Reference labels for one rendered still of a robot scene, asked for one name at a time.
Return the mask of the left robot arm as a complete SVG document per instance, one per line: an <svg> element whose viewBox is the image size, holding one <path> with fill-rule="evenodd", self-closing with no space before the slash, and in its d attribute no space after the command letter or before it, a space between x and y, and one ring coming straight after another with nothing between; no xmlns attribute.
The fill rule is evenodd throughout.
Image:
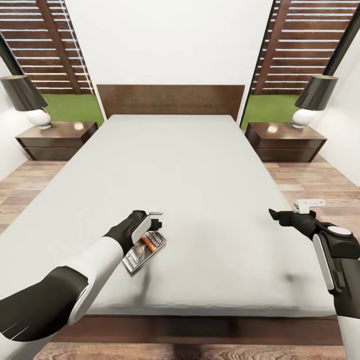
<svg viewBox="0 0 360 360"><path fill-rule="evenodd" d="M143 211L144 210L144 211ZM90 309L112 273L146 232L158 231L160 207L134 210L40 282L0 300L0 360L33 360L63 326Z"/></svg>

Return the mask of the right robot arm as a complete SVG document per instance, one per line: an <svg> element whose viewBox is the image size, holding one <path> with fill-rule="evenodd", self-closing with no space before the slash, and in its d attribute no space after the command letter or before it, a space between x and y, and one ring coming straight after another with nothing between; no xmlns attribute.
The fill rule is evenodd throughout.
<svg viewBox="0 0 360 360"><path fill-rule="evenodd" d="M296 200L294 211L269 209L282 227L294 227L312 240L341 331L346 360L360 360L360 244L353 233L331 222L320 222L309 208L324 207L323 199Z"/></svg>

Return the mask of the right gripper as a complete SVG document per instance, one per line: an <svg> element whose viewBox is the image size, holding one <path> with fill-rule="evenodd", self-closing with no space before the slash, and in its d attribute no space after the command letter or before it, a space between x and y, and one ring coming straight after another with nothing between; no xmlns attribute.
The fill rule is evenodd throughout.
<svg viewBox="0 0 360 360"><path fill-rule="evenodd" d="M276 212L269 209L269 213L275 221L279 221L282 227L294 227L299 232L302 232L302 225L308 220L316 220L316 212L310 210L309 213L300 214L294 211L279 211ZM305 235L305 234L303 234Z"/></svg>

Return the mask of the hardback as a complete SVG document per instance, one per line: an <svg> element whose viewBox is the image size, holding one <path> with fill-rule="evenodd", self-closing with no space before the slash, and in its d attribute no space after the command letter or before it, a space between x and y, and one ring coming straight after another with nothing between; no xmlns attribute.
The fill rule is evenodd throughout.
<svg viewBox="0 0 360 360"><path fill-rule="evenodd" d="M122 260L132 274L166 243L158 231L147 231Z"/></svg>

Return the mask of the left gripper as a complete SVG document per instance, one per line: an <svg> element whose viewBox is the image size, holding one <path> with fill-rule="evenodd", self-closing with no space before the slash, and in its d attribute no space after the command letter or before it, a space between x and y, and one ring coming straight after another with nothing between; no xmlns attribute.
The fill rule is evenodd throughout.
<svg viewBox="0 0 360 360"><path fill-rule="evenodd" d="M149 231L158 231L161 228L162 228L162 222L159 222L158 218L152 218L151 219L151 226L147 231L148 232Z"/></svg>

